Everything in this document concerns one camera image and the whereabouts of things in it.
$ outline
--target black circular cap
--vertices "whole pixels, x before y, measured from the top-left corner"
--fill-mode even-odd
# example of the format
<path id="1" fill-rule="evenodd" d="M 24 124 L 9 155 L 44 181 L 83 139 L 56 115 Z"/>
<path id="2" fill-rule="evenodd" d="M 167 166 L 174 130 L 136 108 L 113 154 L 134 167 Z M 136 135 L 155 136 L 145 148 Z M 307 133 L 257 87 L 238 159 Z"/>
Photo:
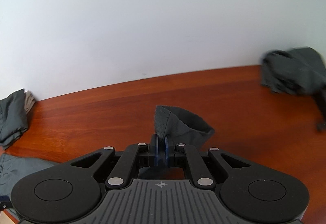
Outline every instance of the black circular cap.
<path id="1" fill-rule="evenodd" d="M 45 201 L 58 201 L 66 198 L 72 192 L 72 185 L 61 179 L 50 179 L 39 183 L 34 193 L 39 199 Z"/>
<path id="2" fill-rule="evenodd" d="M 263 201 L 276 201 L 286 194 L 285 187 L 273 180 L 257 180 L 248 187 L 249 193 Z"/>

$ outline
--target crumpled gray cloth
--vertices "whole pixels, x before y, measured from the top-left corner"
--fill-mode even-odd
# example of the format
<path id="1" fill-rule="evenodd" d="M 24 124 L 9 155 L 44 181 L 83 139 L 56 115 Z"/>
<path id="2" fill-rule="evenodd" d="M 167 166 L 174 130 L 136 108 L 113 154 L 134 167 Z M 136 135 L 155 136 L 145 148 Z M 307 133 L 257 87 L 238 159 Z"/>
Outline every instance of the crumpled gray cloth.
<path id="1" fill-rule="evenodd" d="M 155 132 L 159 138 L 157 167 L 145 167 L 139 171 L 139 178 L 161 179 L 168 171 L 163 148 L 164 138 L 169 137 L 176 145 L 191 144 L 198 150 L 214 134 L 214 129 L 200 116 L 180 107 L 158 105 L 154 118 Z"/>
<path id="2" fill-rule="evenodd" d="M 23 177 L 57 165 L 56 162 L 38 158 L 23 158 L 3 153 L 0 156 L 0 195 L 9 196 L 14 185 Z M 18 219 L 14 209 L 8 209 Z"/>
<path id="3" fill-rule="evenodd" d="M 25 93 L 25 103 L 24 103 L 24 109 L 25 109 L 26 114 L 29 113 L 29 111 L 34 106 L 35 102 L 36 102 L 36 100 L 35 100 L 34 96 L 32 95 L 32 92 L 27 91 Z"/>
<path id="4" fill-rule="evenodd" d="M 156 106 L 154 120 L 159 141 L 168 136 L 174 144 L 191 144 L 197 149 L 215 132 L 200 116 L 175 106 Z"/>
<path id="5" fill-rule="evenodd" d="M 0 146 L 7 149 L 28 129 L 24 90 L 0 100 Z"/>
<path id="6" fill-rule="evenodd" d="M 274 50 L 262 60 L 261 84 L 276 93 L 311 95 L 326 85 L 326 68 L 312 48 Z"/>

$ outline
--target wood grain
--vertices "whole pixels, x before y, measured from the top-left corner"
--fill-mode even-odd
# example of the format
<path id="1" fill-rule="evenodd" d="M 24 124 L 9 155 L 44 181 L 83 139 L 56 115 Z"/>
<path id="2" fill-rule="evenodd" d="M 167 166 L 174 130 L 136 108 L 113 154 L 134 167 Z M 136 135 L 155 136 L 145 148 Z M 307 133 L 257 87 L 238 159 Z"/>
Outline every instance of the wood grain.
<path id="1" fill-rule="evenodd" d="M 149 142 L 155 106 L 174 105 L 216 130 L 219 147 L 300 179 L 310 192 L 306 224 L 326 223 L 326 138 L 311 97 L 272 94 L 258 66 L 131 81 L 40 101 L 29 130 L 6 152 L 64 162 L 104 146 Z"/>
<path id="2" fill-rule="evenodd" d="M 10 220 L 12 221 L 12 222 L 14 222 L 15 224 L 18 224 L 19 223 L 19 220 L 17 220 L 16 218 L 14 218 L 9 212 L 8 212 L 8 210 L 4 210 L 4 213 L 10 218 Z"/>

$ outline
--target gray towel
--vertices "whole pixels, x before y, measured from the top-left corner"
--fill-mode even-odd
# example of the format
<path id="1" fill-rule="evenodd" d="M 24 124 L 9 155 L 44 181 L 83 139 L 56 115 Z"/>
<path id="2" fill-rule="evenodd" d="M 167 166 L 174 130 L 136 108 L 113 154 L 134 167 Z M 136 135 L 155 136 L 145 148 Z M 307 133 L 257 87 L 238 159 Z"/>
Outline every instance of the gray towel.
<path id="1" fill-rule="evenodd" d="M 168 136 L 174 144 L 191 144 L 200 149 L 214 134 L 214 129 L 200 116 L 180 107 L 158 105 L 154 119 L 155 132 L 161 142 Z"/>
<path id="2" fill-rule="evenodd" d="M 0 146 L 7 149 L 28 129 L 24 90 L 0 100 Z"/>
<path id="3" fill-rule="evenodd" d="M 165 154 L 162 150 L 165 137 L 172 139 L 174 144 L 191 144 L 199 150 L 215 132 L 200 116 L 180 107 L 158 105 L 154 119 L 161 151 L 158 153 L 157 167 L 140 169 L 139 178 L 142 179 L 162 179 L 171 169 L 165 164 Z"/>
<path id="4" fill-rule="evenodd" d="M 54 165 L 57 165 L 57 163 L 38 158 L 15 157 L 3 153 L 0 156 L 0 195 L 10 197 L 14 185 L 20 179 Z M 8 211 L 18 219 L 14 209 L 10 208 Z"/>
<path id="5" fill-rule="evenodd" d="M 34 96 L 32 95 L 31 91 L 27 91 L 25 93 L 25 103 L 24 103 L 24 109 L 25 109 L 26 114 L 28 114 L 28 112 L 32 109 L 35 102 L 36 102 L 36 100 L 35 100 Z"/>
<path id="6" fill-rule="evenodd" d="M 273 92 L 311 95 L 326 85 L 326 68 L 312 48 L 274 50 L 263 58 L 261 78 Z"/>

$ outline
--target crosshair logo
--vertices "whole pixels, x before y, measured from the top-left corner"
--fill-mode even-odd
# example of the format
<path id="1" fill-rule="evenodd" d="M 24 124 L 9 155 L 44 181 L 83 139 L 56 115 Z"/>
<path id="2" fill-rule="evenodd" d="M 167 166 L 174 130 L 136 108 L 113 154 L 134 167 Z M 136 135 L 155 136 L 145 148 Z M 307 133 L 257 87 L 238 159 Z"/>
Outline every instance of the crosshair logo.
<path id="1" fill-rule="evenodd" d="M 156 184 L 156 186 L 159 186 L 162 188 L 162 187 L 166 186 L 166 184 L 164 182 L 159 182 Z"/>

